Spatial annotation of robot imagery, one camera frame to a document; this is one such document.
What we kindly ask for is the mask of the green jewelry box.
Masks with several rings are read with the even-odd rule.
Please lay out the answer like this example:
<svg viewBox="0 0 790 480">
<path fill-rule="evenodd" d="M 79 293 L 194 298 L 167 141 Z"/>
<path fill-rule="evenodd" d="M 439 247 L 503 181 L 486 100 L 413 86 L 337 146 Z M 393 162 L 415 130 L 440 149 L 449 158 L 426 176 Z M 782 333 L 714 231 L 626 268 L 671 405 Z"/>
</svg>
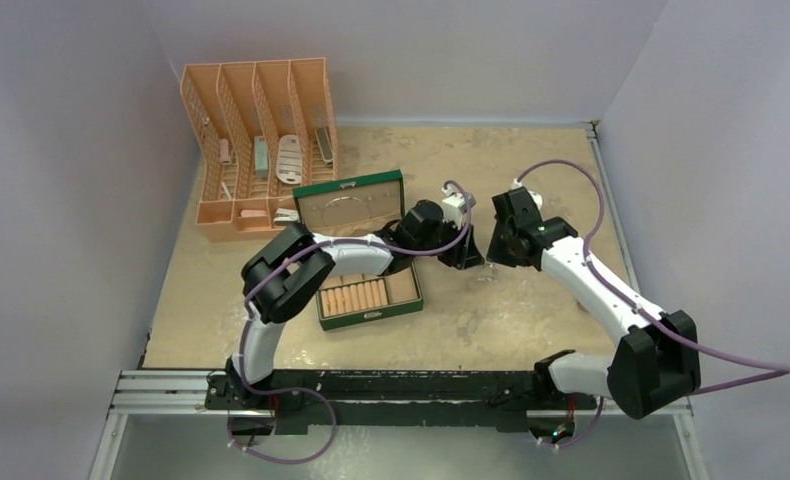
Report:
<svg viewBox="0 0 790 480">
<path fill-rule="evenodd" d="M 334 259 L 335 267 L 314 299 L 324 331 L 418 313 L 425 301 L 416 267 L 384 268 L 394 254 L 377 232 L 405 213 L 399 170 L 296 188 L 300 222 Z"/>
</svg>

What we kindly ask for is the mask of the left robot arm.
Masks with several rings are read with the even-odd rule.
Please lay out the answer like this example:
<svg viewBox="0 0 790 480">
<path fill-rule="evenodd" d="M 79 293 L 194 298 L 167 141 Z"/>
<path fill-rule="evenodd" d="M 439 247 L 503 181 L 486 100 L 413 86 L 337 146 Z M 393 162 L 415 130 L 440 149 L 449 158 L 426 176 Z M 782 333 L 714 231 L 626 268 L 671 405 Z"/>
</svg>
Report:
<svg viewBox="0 0 790 480">
<path fill-rule="evenodd" d="M 390 276 L 417 257 L 434 257 L 457 270 L 483 265 L 469 212 L 459 212 L 460 218 L 450 219 L 441 205 L 421 200 L 401 218 L 361 237 L 314 233 L 299 222 L 286 227 L 241 270 L 247 317 L 226 366 L 231 397 L 246 409 L 266 402 L 285 324 L 330 278 Z"/>
</svg>

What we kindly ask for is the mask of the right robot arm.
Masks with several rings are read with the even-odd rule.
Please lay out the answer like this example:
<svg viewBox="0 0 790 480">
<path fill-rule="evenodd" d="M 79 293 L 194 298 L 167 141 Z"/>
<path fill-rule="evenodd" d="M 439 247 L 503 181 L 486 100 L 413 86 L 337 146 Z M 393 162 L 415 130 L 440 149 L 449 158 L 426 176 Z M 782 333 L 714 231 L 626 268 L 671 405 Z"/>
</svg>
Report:
<svg viewBox="0 0 790 480">
<path fill-rule="evenodd" d="M 534 366 L 532 392 L 547 407 L 570 394 L 613 400 L 641 419 L 701 386 L 694 320 L 664 312 L 640 297 L 611 271 L 592 270 L 600 261 L 564 219 L 542 217 L 533 194 L 519 187 L 492 199 L 496 224 L 487 252 L 491 262 L 533 267 L 565 287 L 596 319 L 616 347 L 610 356 L 564 350 Z"/>
</svg>

